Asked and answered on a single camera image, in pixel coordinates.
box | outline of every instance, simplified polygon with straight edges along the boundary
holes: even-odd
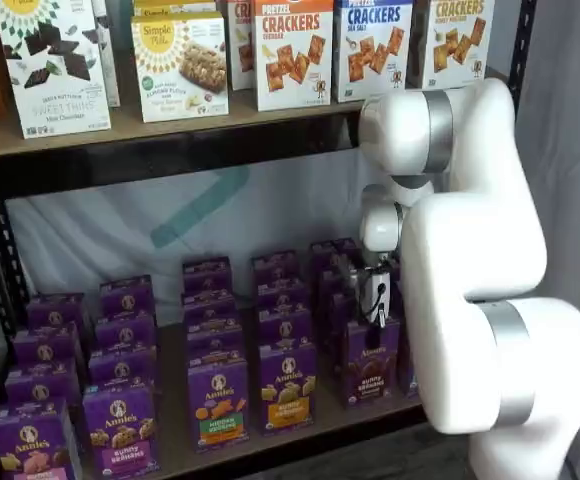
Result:
[[[157,347],[136,342],[120,343],[110,348],[95,350],[88,362],[93,382],[106,382],[115,378],[157,378]]]
[[[156,345],[157,331],[154,317],[146,311],[121,312],[97,321],[95,334],[99,348],[109,348],[118,343],[141,342]]]
[[[133,478],[159,470],[152,388],[142,379],[88,387],[83,409],[97,476]]]
[[[314,423],[316,350],[311,343],[259,347],[263,434],[295,430]]]
[[[81,479],[65,400],[0,406],[0,460],[7,480]]]
[[[81,389],[72,359],[12,367],[5,387],[10,403],[42,402],[49,397],[63,397],[69,407],[81,405]]]
[[[437,89],[482,80],[493,13],[494,0],[417,0],[412,12],[408,83]]]
[[[243,350],[190,356],[188,396],[197,451],[248,440],[248,367]]]
[[[385,328],[348,322],[342,349],[342,397],[349,407],[394,393],[399,324]]]
[[[337,0],[334,85],[338,102],[404,88],[412,0]]]
[[[144,122],[228,113],[219,12],[133,17],[132,38]]]
[[[232,89],[253,88],[255,81],[252,50],[252,8],[248,0],[227,0],[230,84]]]
[[[257,108],[330,105],[333,0],[253,0]]]
[[[106,0],[92,0],[92,10],[96,22],[97,36],[99,37],[99,53],[101,55],[101,68],[103,69],[103,81],[106,85],[108,106],[118,107],[121,105],[121,99],[119,98],[117,70],[114,65],[112,36],[110,35],[111,18],[108,15]]]
[[[186,294],[220,289],[232,290],[232,270],[228,257],[183,264],[183,290]]]
[[[0,35],[24,138],[110,128],[90,0],[0,0]]]
[[[154,295],[150,275],[102,283],[99,293],[101,311],[105,317],[121,312],[141,310],[154,314]]]

orange cracker box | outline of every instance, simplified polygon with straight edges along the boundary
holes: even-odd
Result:
[[[330,104],[333,0],[253,0],[257,107]]]

robotic arm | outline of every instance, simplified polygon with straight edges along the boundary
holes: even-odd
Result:
[[[359,129],[363,154],[394,176],[392,187],[364,191],[361,237],[377,268],[399,253],[430,422],[472,434],[480,480],[556,480],[580,428],[580,312],[556,299],[505,300],[536,287],[547,261],[508,89],[490,79],[396,92],[367,101]],[[448,193],[411,177],[441,172]],[[382,303],[374,288],[385,282],[380,268],[369,275],[366,309]]]

white box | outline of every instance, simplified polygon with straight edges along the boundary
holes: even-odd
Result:
[[[144,122],[228,113],[219,12],[134,17],[132,39]]]
[[[334,85],[339,102],[405,85],[412,0],[338,0]]]
[[[253,0],[257,107],[330,104],[332,0]]]
[[[110,128],[91,0],[0,0],[24,138]]]
[[[494,0],[417,0],[408,83],[437,89],[485,75]]]

pretzel crackers box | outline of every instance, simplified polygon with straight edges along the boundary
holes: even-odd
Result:
[[[240,347],[191,354],[188,395],[197,451],[248,440],[248,367]]]
[[[330,104],[333,0],[253,0],[259,110]]]
[[[337,101],[364,100],[405,85],[412,0],[337,0]]]
[[[493,13],[494,0],[417,0],[408,82],[437,89],[483,79]]]

